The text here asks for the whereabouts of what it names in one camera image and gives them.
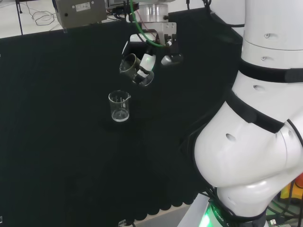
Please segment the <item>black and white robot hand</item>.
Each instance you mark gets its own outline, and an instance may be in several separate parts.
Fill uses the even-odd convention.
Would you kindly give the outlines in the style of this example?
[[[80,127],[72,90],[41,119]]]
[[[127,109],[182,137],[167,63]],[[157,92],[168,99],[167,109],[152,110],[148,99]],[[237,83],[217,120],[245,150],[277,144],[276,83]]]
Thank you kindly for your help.
[[[154,79],[153,69],[158,57],[162,66],[183,61],[175,22],[148,23],[142,32],[131,35],[122,50],[119,72],[145,87]]]

